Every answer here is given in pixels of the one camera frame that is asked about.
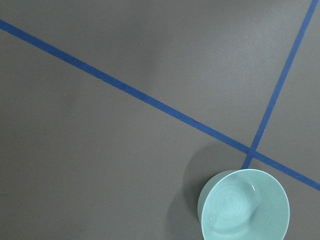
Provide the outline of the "green ceramic bowl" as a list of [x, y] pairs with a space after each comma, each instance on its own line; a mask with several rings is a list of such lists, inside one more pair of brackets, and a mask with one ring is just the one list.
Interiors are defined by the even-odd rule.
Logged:
[[269, 173], [228, 170], [204, 185], [197, 216], [205, 240], [283, 240], [290, 203], [283, 186]]

